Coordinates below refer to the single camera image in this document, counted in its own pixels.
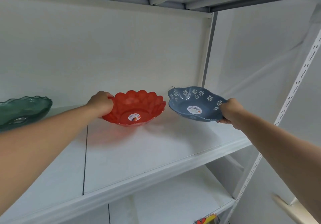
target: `forearm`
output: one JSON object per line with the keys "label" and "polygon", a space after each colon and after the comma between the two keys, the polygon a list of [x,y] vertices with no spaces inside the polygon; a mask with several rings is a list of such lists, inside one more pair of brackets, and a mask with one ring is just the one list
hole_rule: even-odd
{"label": "forearm", "polygon": [[321,149],[249,112],[237,117],[238,127],[321,223]]}
{"label": "forearm", "polygon": [[0,134],[0,215],[96,114],[83,106]]}

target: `green glass bowl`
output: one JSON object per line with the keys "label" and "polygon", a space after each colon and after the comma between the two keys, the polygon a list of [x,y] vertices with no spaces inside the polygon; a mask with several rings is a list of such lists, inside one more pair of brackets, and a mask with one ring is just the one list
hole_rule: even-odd
{"label": "green glass bowl", "polygon": [[0,102],[0,132],[15,129],[46,116],[52,106],[48,97],[22,97]]}

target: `red bowl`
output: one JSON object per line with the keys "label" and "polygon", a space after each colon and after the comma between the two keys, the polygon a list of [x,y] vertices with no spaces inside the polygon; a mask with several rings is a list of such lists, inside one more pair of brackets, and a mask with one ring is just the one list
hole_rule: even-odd
{"label": "red bowl", "polygon": [[147,93],[145,90],[126,94],[117,93],[110,98],[114,102],[112,111],[102,118],[108,122],[131,127],[141,126],[159,116],[165,109],[166,102],[162,96],[155,92]]}

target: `person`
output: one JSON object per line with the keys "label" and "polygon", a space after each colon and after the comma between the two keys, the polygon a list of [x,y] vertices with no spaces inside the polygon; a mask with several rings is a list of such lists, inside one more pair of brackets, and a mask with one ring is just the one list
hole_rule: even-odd
{"label": "person", "polygon": [[[108,92],[84,106],[0,133],[0,215],[92,120],[111,112]],[[242,130],[298,200],[321,223],[321,148],[248,112],[236,99],[220,105],[224,119]]]}

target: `product label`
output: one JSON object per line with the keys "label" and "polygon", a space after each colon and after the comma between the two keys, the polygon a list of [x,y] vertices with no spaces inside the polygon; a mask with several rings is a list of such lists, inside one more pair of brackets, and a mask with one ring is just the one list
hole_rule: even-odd
{"label": "product label", "polygon": [[202,113],[202,109],[199,108],[198,106],[189,106],[187,107],[187,110],[192,113],[192,114],[201,114]]}
{"label": "product label", "polygon": [[137,113],[130,114],[128,120],[130,121],[138,121],[140,119],[140,115]]}

